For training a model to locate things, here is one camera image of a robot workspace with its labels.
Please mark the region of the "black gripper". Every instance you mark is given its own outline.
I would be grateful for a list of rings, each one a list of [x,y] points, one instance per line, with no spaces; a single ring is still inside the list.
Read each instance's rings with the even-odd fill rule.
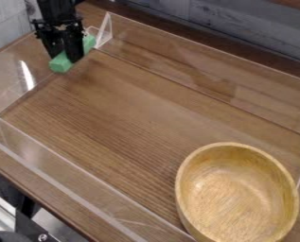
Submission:
[[[84,57],[84,28],[77,1],[37,0],[37,5],[41,18],[33,19],[33,24],[49,55],[54,58],[65,48],[68,59],[76,63]]]

